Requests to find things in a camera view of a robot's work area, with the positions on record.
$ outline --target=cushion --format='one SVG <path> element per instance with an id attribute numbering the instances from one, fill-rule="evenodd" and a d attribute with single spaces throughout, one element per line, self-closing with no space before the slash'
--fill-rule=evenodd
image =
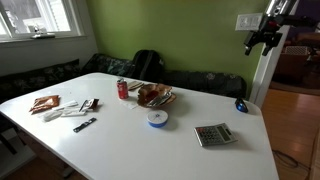
<path id="1" fill-rule="evenodd" d="M 132 61 L 130 60 L 113 58 L 97 53 L 94 54 L 88 63 L 82 68 L 81 75 L 101 72 L 126 77 L 131 67 Z"/>
<path id="2" fill-rule="evenodd" d="M 0 103 L 80 75 L 79 59 L 0 77 Z"/>
<path id="3" fill-rule="evenodd" d="M 216 72 L 170 71 L 163 74 L 163 83 L 195 91 L 227 97 L 246 97 L 247 86 L 242 77 Z"/>

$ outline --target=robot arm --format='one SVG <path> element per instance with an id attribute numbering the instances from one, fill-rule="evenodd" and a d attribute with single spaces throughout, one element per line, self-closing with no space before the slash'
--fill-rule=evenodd
<path id="1" fill-rule="evenodd" d="M 266 13 L 264 14 L 258 31 L 250 31 L 244 41 L 246 46 L 245 54 L 249 55 L 253 46 L 258 43 L 265 43 L 266 47 L 262 55 L 277 47 L 282 33 L 277 32 L 283 25 L 317 27 L 318 21 L 306 16 L 297 17 L 289 15 L 297 0 L 271 0 Z"/>

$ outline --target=backpack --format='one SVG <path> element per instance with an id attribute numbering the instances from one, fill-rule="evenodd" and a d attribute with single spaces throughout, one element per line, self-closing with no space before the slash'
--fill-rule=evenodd
<path id="1" fill-rule="evenodd" d="M 140 50 L 133 58 L 127 77 L 157 83 L 163 70 L 163 61 L 156 51 Z"/>

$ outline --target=plate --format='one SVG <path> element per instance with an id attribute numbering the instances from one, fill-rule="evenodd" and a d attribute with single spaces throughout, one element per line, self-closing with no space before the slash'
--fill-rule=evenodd
<path id="1" fill-rule="evenodd" d="M 172 87 L 164 84 L 146 84 L 142 86 L 138 93 L 138 105 L 145 108 L 157 108 L 161 106 L 165 106 L 171 102 L 173 102 L 177 96 L 171 92 L 171 97 L 165 101 L 164 103 L 157 106 L 147 106 L 147 104 L 154 99 L 156 96 L 163 96 L 166 92 L 171 91 Z"/>

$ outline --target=green wall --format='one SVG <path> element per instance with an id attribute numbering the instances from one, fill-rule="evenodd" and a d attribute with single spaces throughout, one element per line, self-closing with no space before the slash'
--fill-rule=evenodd
<path id="1" fill-rule="evenodd" d="M 132 59 L 140 49 L 159 52 L 168 70 L 242 76 L 248 93 L 262 46 L 244 55 L 246 32 L 238 14 L 264 12 L 268 0 L 87 0 L 99 52 Z"/>

